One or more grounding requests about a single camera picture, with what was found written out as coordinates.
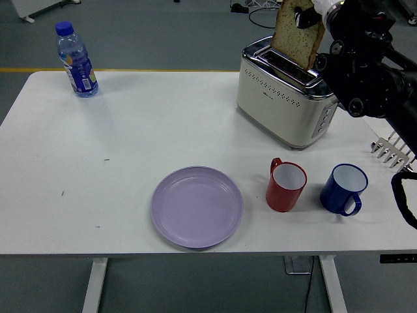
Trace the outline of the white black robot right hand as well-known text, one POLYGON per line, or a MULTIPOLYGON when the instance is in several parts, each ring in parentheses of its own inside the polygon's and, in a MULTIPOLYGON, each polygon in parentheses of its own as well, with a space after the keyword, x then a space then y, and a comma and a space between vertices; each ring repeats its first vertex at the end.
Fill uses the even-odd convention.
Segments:
POLYGON ((296 5, 294 8, 295 23, 299 29, 308 29, 317 25, 322 20, 326 29, 330 28, 330 23, 344 1, 317 0, 311 1, 313 5, 302 8, 296 5))

